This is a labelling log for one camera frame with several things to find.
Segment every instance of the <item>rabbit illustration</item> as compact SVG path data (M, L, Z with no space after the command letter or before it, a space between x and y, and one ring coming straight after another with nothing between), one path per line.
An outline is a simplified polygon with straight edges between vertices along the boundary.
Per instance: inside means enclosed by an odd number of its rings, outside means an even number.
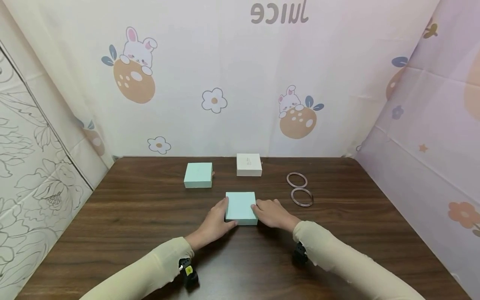
M156 41L151 37L147 37L143 42L138 41L137 32L133 27L127 28L127 42L120 55L121 61L129 64L135 61L142 65L142 71L146 75L152 75L152 51L157 47Z
M279 118L284 118L287 115L287 111L291 108L300 111L303 109L303 105L300 102L300 99L295 95L295 86L291 85L287 88L287 93L285 95L280 95L278 98L280 104L280 115Z

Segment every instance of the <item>printed wall fabric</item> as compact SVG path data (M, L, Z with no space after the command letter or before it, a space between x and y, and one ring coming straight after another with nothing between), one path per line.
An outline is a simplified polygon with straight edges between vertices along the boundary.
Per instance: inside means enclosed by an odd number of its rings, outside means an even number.
M0 2L0 298L12 300L107 167Z
M105 161L351 155L438 1L4 2Z
M357 160L480 299L480 3L441 1Z

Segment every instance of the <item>wooden table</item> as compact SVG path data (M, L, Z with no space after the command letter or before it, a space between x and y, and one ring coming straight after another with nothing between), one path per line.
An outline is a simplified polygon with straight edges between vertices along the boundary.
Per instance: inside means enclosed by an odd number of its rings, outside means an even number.
M211 189L185 189L187 162L212 161ZM235 158L127 157L118 160L17 299L79 299L157 245L186 236L225 192L277 198L301 219L320 223L427 299L469 299L410 225L353 159L263 158L263 176L236 177ZM285 176L303 173L315 196L308 208L290 199ZM301 199L302 192L296 195ZM181 278L147 299L362 299L347 283L309 264L291 263L286 232L236 228L198 251L200 287Z

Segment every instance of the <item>white box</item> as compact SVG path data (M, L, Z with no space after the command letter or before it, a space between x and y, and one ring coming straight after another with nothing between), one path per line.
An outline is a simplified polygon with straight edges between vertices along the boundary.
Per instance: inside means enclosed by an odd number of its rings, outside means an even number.
M260 177L262 162L258 153L237 153L237 176Z

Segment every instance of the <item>yellow label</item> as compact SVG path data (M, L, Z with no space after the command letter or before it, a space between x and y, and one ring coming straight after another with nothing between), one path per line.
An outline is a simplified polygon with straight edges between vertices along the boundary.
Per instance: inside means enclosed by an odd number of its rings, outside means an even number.
M193 273L193 268L191 265L185 268L185 273L187 273L187 276Z

